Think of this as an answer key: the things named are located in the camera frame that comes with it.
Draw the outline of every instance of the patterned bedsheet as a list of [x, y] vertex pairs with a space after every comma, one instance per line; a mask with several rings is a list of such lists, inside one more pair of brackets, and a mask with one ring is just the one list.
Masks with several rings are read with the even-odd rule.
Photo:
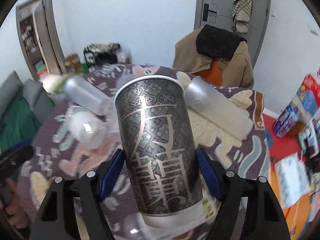
[[[115, 64], [102, 66], [90, 73], [86, 79], [112, 97], [116, 93], [117, 79], [128, 73], [138, 76], [166, 75], [177, 79], [184, 87], [194, 78], [194, 75], [165, 67]], [[192, 109], [188, 109], [196, 147], [203, 147], [213, 160], [220, 161], [226, 169], [233, 170], [241, 177], [249, 179], [255, 179], [260, 175], [268, 177], [270, 157], [261, 115], [263, 95], [241, 88], [217, 87], [216, 89], [253, 120], [253, 128], [245, 140], [238, 141], [214, 123], [208, 122]], [[33, 141], [36, 153], [30, 161], [25, 162], [20, 172], [17, 192], [24, 202], [31, 223], [34, 222], [40, 204], [54, 177], [78, 178], [89, 170], [95, 170], [101, 162], [110, 159], [116, 149], [121, 147], [120, 134], [116, 129], [109, 134], [99, 149], [89, 150], [81, 146], [68, 132], [64, 122], [69, 105], [70, 102], [64, 100], [40, 128]], [[205, 183], [203, 183], [203, 190], [206, 190]], [[137, 213], [138, 209], [126, 166], [121, 171], [112, 195], [101, 206], [115, 238], [127, 239], [124, 233], [124, 219], [129, 214]], [[239, 209], [232, 239], [240, 237], [245, 206], [246, 200], [244, 199]], [[75, 209], [81, 237], [89, 239], [78, 199], [75, 199]], [[212, 221], [208, 219], [179, 239], [205, 239]]]

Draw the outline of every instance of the gray door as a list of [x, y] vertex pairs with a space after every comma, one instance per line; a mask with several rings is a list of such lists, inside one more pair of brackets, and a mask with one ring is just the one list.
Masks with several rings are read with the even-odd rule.
[[[200, 26], [209, 24], [233, 32], [234, 0], [203, 0]], [[266, 28], [269, 0], [253, 0], [251, 21], [247, 33], [239, 33], [247, 40], [251, 61], [258, 57]]]
[[37, 33], [39, 36], [39, 41], [45, 57], [47, 68], [52, 74], [60, 75], [62, 72], [53, 51], [48, 33], [44, 12], [44, 2], [42, 2], [34, 11], [34, 23], [36, 24]]

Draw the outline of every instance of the gray patterned cup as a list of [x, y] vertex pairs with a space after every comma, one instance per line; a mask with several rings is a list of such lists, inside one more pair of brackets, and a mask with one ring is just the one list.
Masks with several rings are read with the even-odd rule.
[[202, 213], [202, 189], [183, 87], [145, 76], [115, 96], [132, 190], [145, 223], [165, 228]]

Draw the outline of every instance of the box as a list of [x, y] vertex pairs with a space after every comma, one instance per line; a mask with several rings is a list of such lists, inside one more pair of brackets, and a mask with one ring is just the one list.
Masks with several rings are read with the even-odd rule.
[[69, 72], [82, 72], [80, 59], [78, 54], [71, 54], [64, 60], [64, 66], [66, 67], [67, 73]]

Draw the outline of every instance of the blue gripper pad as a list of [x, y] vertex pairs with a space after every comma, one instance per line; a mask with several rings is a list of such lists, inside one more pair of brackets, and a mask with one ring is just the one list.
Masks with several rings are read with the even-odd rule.
[[6, 152], [8, 152], [8, 153], [15, 152], [15, 151], [19, 150], [23, 146], [31, 145], [31, 143], [32, 143], [32, 140], [30, 140], [30, 139], [23, 140], [23, 141], [15, 144], [15, 145], [13, 145], [9, 149], [7, 149]]
[[222, 173], [225, 172], [223, 166], [221, 163], [212, 161], [204, 150], [198, 149], [196, 152], [198, 156], [199, 169], [208, 187], [210, 195], [215, 197], [218, 201], [222, 201], [225, 197], [221, 187], [221, 183], [223, 183], [221, 181], [223, 176]]
[[112, 190], [117, 182], [117, 179], [124, 165], [124, 160], [125, 160], [124, 151], [121, 149], [118, 149], [115, 155], [109, 161], [110, 166], [101, 180], [100, 194], [99, 194], [99, 197], [101, 200], [104, 200], [106, 197], [109, 197], [111, 195]]

